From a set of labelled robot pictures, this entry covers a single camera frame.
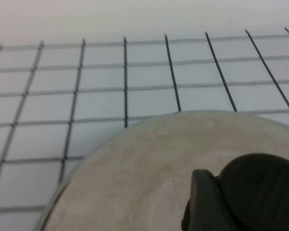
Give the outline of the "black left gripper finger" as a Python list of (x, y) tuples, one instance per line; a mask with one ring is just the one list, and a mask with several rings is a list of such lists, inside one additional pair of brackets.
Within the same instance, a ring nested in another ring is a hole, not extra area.
[(181, 222), (183, 231), (221, 231), (223, 210), (215, 177), (204, 169), (192, 172), (190, 197)]

